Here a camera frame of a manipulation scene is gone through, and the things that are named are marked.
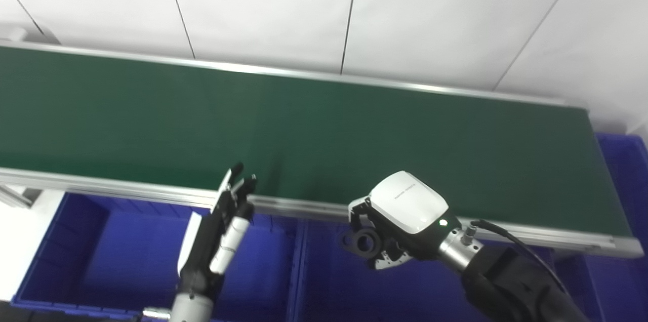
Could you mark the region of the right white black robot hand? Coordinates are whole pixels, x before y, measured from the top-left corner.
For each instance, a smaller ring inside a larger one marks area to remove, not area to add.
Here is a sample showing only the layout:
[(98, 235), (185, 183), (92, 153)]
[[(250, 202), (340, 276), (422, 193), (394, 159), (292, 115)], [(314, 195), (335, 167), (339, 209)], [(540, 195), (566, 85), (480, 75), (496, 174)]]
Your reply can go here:
[(352, 230), (362, 229), (361, 216), (371, 223), (379, 248), (371, 252), (368, 267), (387, 269), (412, 259), (436, 261), (442, 242), (456, 229), (460, 220), (444, 197), (409, 172), (389, 175), (370, 194), (348, 205)]

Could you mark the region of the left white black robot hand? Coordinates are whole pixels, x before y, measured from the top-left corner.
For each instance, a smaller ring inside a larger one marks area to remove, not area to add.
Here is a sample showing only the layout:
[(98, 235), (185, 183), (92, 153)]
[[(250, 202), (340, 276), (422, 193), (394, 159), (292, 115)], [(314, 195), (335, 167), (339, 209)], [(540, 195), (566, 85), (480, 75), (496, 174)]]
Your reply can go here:
[(225, 172), (215, 204), (208, 214), (199, 215), (196, 234), (179, 271), (178, 294), (215, 299), (220, 293), (225, 272), (255, 212), (248, 196), (256, 189), (257, 177), (250, 175), (233, 183), (244, 169), (238, 162)]

